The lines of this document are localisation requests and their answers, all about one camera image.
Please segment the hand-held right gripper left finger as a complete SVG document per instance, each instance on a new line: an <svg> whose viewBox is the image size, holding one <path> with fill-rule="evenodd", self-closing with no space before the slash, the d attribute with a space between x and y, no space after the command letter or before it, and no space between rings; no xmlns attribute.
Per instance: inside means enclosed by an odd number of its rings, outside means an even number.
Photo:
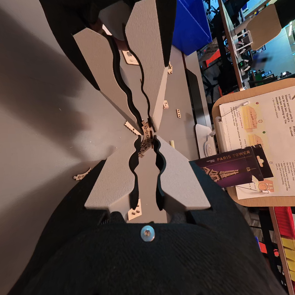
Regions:
<svg viewBox="0 0 295 295"><path fill-rule="evenodd" d="M141 136L134 136L106 159L84 204L86 209L119 212L125 221L128 219L129 210L135 209L139 200L135 168L140 148Z"/></svg>

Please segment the yellow storage bin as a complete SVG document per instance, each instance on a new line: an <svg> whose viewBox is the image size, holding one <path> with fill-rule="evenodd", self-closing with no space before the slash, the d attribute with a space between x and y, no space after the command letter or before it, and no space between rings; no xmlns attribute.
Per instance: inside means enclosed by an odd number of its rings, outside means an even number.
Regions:
<svg viewBox="0 0 295 295"><path fill-rule="evenodd" d="M295 240L286 237L282 237L281 239L289 268L292 287L293 290L295 290Z"/></svg>

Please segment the wooden tower arch assembly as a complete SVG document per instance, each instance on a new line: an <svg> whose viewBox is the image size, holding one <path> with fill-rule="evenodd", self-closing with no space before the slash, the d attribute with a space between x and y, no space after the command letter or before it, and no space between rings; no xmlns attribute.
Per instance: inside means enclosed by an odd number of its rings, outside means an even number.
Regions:
<svg viewBox="0 0 295 295"><path fill-rule="evenodd" d="M149 150L150 148L153 148L153 128L152 125L148 119L148 121L142 121L142 130L143 130L143 139L141 142L141 148L138 152L138 156L140 158L144 157L144 153Z"/></svg>

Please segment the wooden sheet with slotted plate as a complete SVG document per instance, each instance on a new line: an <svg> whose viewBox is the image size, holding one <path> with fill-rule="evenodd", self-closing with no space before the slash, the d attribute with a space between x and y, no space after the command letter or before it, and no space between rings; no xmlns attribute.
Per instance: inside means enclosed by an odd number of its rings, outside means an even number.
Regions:
<svg viewBox="0 0 295 295"><path fill-rule="evenodd" d="M122 50L121 52L123 54L125 62L128 65L139 65L139 62L130 51Z"/></svg>

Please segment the square wooden plate with holes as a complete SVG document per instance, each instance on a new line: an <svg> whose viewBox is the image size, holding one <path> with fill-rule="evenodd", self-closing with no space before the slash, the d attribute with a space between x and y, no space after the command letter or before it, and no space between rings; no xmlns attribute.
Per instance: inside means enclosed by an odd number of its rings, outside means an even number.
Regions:
<svg viewBox="0 0 295 295"><path fill-rule="evenodd" d="M140 132L138 132L128 121L124 123L124 126L127 127L132 133L135 135L141 135Z"/></svg>

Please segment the white board stand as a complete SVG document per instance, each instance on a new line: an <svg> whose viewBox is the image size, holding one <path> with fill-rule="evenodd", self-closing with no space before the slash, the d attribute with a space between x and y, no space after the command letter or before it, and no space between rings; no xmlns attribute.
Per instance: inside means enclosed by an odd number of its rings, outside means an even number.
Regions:
<svg viewBox="0 0 295 295"><path fill-rule="evenodd" d="M195 135L200 159L220 153L216 132L211 127L196 124Z"/></svg>

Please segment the red storage bin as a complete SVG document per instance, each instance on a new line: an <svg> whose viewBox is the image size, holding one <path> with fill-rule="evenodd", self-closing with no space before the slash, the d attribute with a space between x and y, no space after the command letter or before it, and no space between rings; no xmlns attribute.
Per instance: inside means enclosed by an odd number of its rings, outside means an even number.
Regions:
<svg viewBox="0 0 295 295"><path fill-rule="evenodd" d="M295 239L294 219L291 207L274 207L279 233L290 239Z"/></svg>

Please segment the printed instruction sheet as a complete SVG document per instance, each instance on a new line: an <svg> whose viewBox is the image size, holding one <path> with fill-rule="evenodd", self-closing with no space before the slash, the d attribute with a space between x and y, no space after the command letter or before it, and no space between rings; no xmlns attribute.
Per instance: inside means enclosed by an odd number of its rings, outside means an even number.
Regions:
<svg viewBox="0 0 295 295"><path fill-rule="evenodd" d="M273 174L236 187L238 199L294 196L294 95L294 87L289 87L219 105L227 150L260 144Z"/></svg>

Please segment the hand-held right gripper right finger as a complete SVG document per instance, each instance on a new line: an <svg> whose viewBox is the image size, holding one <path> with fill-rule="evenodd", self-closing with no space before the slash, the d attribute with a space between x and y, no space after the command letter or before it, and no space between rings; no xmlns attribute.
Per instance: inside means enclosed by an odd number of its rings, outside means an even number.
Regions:
<svg viewBox="0 0 295 295"><path fill-rule="evenodd" d="M153 147L159 170L156 203L167 220L192 211L210 212L212 207L189 160L158 135L153 137Z"/></svg>

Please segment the wooden lattice strip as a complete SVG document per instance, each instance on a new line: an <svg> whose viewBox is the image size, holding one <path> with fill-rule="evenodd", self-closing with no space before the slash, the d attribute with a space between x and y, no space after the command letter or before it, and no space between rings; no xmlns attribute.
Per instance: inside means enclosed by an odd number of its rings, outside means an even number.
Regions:
<svg viewBox="0 0 295 295"><path fill-rule="evenodd" d="M78 174L76 176L73 176L73 179L75 181L80 181L82 180L87 174L89 174L89 172L92 170L92 168L89 168L85 173L82 173L82 174Z"/></svg>

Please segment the small wooden peg plate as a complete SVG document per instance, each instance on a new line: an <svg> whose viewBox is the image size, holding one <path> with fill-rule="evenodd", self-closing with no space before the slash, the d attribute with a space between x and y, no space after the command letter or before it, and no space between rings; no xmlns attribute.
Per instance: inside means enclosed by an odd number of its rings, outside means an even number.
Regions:
<svg viewBox="0 0 295 295"><path fill-rule="evenodd" d="M128 221L131 221L132 219L135 219L135 218L137 218L137 217L139 217L141 215L142 215L141 199L139 198L136 208L135 209L131 208L128 211Z"/></svg>

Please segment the rounded wooden board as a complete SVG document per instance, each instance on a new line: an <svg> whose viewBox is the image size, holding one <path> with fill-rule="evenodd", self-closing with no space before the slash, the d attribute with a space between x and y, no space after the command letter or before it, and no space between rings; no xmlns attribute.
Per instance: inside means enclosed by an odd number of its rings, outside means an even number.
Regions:
<svg viewBox="0 0 295 295"><path fill-rule="evenodd" d="M274 39L281 31L282 26L274 4L268 5L246 26L252 40L251 49L258 50Z"/></svg>

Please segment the purple tower kit box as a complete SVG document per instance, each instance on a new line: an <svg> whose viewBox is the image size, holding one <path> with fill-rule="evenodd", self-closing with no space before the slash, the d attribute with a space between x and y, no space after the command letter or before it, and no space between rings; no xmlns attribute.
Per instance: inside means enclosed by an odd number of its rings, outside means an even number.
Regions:
<svg viewBox="0 0 295 295"><path fill-rule="evenodd" d="M220 187L233 187L274 177L261 144L190 161Z"/></svg>

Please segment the blue plastic bin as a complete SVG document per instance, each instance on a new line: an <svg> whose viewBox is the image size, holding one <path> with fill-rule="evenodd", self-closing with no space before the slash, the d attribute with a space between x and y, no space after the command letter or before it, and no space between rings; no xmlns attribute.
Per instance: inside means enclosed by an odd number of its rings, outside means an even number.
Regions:
<svg viewBox="0 0 295 295"><path fill-rule="evenodd" d="M212 42L202 0L177 0L172 45L185 55Z"/></svg>

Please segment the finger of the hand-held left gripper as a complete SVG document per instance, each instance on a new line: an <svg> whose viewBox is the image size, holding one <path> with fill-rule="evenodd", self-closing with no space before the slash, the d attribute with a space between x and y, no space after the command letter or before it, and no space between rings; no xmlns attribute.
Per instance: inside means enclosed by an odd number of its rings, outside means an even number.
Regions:
<svg viewBox="0 0 295 295"><path fill-rule="evenodd" d="M73 35L101 94L140 134L140 113L132 101L132 92L120 72L120 53L113 38L84 28Z"/></svg>
<svg viewBox="0 0 295 295"><path fill-rule="evenodd" d="M134 4L125 27L128 48L142 71L142 92L148 100L148 117L159 131L168 76L165 25L166 1L145 0Z"/></svg>

